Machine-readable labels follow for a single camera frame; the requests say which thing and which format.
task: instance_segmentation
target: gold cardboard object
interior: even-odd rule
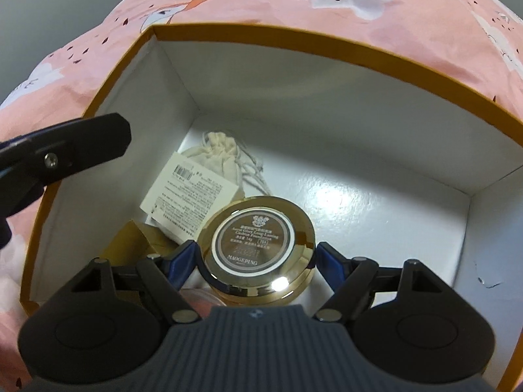
[[[100,258],[108,259],[112,266],[134,265],[150,253],[167,256],[178,245],[169,240],[159,228],[131,220],[113,238]]]
[[[306,213],[279,197],[233,203],[205,225],[198,244],[215,292],[227,303],[281,305],[314,275],[314,229]]]

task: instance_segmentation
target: white cord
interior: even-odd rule
[[[230,131],[222,132],[228,135],[229,137],[232,137],[235,140],[238,149],[240,150],[240,152],[238,152],[238,155],[236,156],[235,162],[238,164],[242,171],[243,181],[257,188],[261,193],[265,194],[266,196],[271,196],[272,193],[270,191],[270,188],[266,183],[265,179],[263,179],[263,161],[261,160],[261,158],[257,159],[254,155],[252,155],[247,150],[247,145],[245,144],[245,142],[240,139],[237,139],[233,134],[231,134]],[[204,146],[207,146],[207,144],[209,143],[209,133],[210,131],[203,133],[202,143]],[[248,161],[242,160],[242,153],[244,153]]]

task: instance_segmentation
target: barcode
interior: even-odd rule
[[[178,165],[174,172],[176,174],[178,174],[179,176],[181,176],[182,178],[185,178],[186,180],[190,180],[191,177],[193,176],[193,173],[191,171],[189,171],[188,169]]]

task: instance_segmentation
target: gold compact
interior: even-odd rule
[[[285,199],[250,197],[215,214],[198,237],[198,269],[229,304],[280,305],[314,275],[314,229]]]

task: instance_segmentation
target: brown circular label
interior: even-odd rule
[[[270,268],[294,245],[289,226],[289,220],[272,211],[255,209],[233,216],[216,238],[218,258],[239,273]]]

